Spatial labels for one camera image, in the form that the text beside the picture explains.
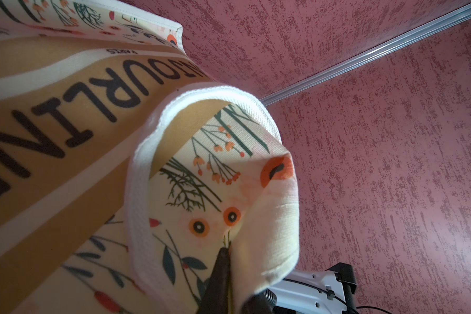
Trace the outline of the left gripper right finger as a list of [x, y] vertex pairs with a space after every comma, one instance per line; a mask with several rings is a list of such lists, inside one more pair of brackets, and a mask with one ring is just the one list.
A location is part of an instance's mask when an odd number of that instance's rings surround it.
[[252, 296], [243, 305], [242, 314], [273, 314], [273, 307], [277, 303], [277, 296], [271, 290], [266, 289], [258, 295]]

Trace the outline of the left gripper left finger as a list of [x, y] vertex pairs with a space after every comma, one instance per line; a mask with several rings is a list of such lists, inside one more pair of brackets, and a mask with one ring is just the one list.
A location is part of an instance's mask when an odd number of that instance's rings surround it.
[[208, 287], [197, 314], [227, 314], [230, 279], [230, 254], [226, 247], [220, 248], [208, 282]]

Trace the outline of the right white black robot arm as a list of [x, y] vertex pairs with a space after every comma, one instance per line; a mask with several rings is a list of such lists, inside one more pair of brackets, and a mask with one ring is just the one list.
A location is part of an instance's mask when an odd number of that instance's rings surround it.
[[358, 313], [380, 307], [357, 306], [357, 278], [352, 265], [339, 262], [323, 272], [294, 270], [264, 293], [275, 313]]

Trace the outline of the cream floral canvas tote bag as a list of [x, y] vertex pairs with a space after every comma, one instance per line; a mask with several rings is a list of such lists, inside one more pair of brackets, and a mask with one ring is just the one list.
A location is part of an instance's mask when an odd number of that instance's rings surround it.
[[298, 183], [263, 104], [120, 1], [0, 1], [0, 313], [230, 313], [299, 257]]

